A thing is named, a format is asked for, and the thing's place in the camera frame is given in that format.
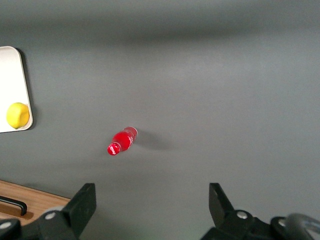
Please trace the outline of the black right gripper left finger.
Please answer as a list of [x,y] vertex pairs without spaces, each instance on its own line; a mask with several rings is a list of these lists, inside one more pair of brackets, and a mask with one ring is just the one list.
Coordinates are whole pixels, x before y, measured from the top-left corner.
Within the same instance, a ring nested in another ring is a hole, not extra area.
[[44,213],[38,220],[40,240],[78,240],[97,207],[96,187],[86,183],[61,210]]

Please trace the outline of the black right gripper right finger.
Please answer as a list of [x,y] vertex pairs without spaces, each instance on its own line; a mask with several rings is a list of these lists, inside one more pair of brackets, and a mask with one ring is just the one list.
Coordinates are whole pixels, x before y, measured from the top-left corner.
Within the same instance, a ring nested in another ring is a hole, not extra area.
[[209,184],[208,206],[214,227],[203,240],[271,240],[270,225],[245,210],[234,209],[219,183]]

